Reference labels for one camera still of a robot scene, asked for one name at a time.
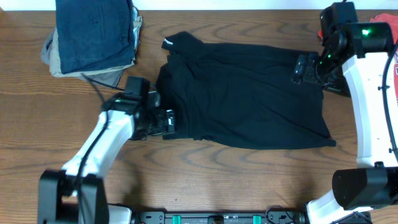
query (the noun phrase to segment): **white wall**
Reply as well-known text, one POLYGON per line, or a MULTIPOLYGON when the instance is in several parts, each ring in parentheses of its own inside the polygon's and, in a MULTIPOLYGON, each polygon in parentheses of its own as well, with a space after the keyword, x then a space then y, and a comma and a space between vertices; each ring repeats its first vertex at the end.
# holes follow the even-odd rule
MULTIPOLYGON (((324 9, 339 0, 132 0, 140 10, 324 9)), ((356 9, 398 9, 398 0, 349 0, 356 9)), ((55 10, 55 0, 0 0, 5 11, 55 10)))

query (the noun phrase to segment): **blue fabric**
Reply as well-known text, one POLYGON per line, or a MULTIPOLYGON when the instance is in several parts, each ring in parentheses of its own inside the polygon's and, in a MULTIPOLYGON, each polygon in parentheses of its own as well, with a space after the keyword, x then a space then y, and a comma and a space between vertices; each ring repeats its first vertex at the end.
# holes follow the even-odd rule
POLYGON ((56 0, 61 71, 129 65, 134 58, 131 0, 56 0))

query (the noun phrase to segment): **black cloth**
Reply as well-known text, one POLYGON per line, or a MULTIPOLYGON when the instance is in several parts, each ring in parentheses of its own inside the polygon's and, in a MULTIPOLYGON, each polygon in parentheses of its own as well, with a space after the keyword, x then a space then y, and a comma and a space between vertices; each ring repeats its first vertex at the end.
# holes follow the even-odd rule
POLYGON ((134 58, 131 0, 56 0, 61 71, 129 65, 134 58))
POLYGON ((336 146, 322 117, 320 86, 291 82, 302 52, 270 46, 204 44, 187 32, 166 37, 170 51, 156 83, 177 132, 250 149, 336 146))

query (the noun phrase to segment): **brown floor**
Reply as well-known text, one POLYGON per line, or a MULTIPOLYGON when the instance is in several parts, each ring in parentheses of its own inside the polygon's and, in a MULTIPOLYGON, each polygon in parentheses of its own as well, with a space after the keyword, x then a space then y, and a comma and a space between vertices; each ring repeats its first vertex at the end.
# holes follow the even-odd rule
MULTIPOLYGON (((319 12, 141 11, 137 65, 125 72, 120 86, 128 75, 154 82, 166 62, 162 40, 183 30, 204 42, 320 51, 319 12)), ((359 11, 359 20, 381 12, 359 11)), ((0 15, 0 223, 35 222, 41 173, 72 158, 100 112, 89 84, 54 78, 40 62, 42 44, 54 25, 54 12, 0 15)), ((101 90, 106 96, 114 93, 101 90)), ((255 151, 208 141, 129 141, 106 179, 108 201, 170 211, 301 206, 331 189, 335 170, 356 167, 351 100, 325 93, 323 113, 337 147, 255 151)), ((398 213, 387 207, 372 216, 377 224, 397 223, 398 213)))

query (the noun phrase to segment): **brown surface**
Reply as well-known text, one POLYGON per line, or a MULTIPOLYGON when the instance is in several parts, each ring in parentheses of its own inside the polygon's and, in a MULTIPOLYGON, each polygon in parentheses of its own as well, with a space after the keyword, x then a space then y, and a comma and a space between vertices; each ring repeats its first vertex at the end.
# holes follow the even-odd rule
MULTIPOLYGON (((187 30, 205 42, 266 44, 321 50, 319 11, 141 11, 138 64, 128 75, 155 81, 167 52, 165 36, 187 30)), ((359 11, 361 21, 381 11, 359 11)), ((34 223, 37 187, 46 168, 59 169, 96 124, 100 101, 89 84, 53 78, 40 50, 54 12, 6 12, 0 21, 0 223, 34 223)), ((106 96, 114 91, 101 88, 106 96)), ((265 210, 296 207, 331 189, 337 169, 356 167, 351 100, 325 94, 324 117, 338 146, 255 151, 213 142, 127 142, 108 178, 111 203, 167 210, 265 210)), ((373 212, 397 223, 396 208, 373 212)))

